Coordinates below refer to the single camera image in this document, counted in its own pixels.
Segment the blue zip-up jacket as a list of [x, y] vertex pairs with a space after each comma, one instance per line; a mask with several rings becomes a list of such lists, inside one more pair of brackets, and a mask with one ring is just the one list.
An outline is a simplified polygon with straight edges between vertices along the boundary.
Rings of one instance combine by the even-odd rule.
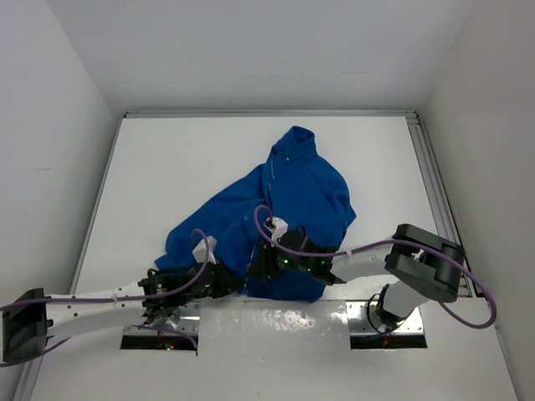
[[338, 250], [356, 215], [343, 176], [324, 158], [311, 130], [293, 126], [271, 148], [267, 161], [207, 200], [174, 228], [165, 253], [155, 260], [160, 271], [191, 266], [191, 233], [203, 230], [216, 239], [216, 257], [240, 278], [257, 258], [262, 240], [256, 224], [269, 213], [289, 228], [303, 226], [321, 247]]

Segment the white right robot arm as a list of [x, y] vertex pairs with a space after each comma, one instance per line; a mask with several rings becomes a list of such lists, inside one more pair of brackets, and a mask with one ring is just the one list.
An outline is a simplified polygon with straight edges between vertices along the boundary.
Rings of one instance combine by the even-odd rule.
[[428, 301], [457, 299], [464, 248], [411, 224], [397, 226], [392, 237], [359, 252], [319, 246], [303, 226], [290, 230], [278, 217], [265, 221], [262, 234], [256, 261], [247, 269], [251, 279], [275, 282], [296, 272], [333, 286], [386, 273], [396, 277], [381, 289], [374, 310], [386, 331]]

